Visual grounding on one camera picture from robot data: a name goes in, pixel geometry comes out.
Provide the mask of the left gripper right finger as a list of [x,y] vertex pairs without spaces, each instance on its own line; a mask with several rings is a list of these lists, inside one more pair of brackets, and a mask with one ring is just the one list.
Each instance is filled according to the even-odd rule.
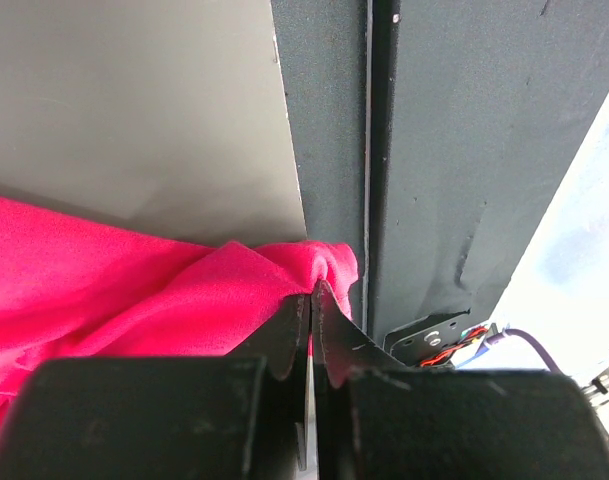
[[406,367],[323,280],[311,327],[321,478],[609,479],[605,431],[568,377]]

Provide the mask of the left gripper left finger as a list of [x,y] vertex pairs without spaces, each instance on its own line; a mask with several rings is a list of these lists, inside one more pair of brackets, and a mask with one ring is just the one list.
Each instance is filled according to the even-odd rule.
[[309,326],[294,295],[224,356],[44,363],[0,430],[0,479],[292,479]]

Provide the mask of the pink t shirt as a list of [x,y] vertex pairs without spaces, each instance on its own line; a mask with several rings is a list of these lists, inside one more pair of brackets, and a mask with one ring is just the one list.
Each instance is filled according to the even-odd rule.
[[319,280],[349,313],[357,278],[345,244],[211,248],[0,197],[0,426],[47,360],[223,355]]

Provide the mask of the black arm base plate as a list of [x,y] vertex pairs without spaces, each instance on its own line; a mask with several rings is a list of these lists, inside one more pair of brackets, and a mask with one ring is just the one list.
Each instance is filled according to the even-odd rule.
[[609,92],[609,1],[276,1],[311,237],[417,365],[485,322]]

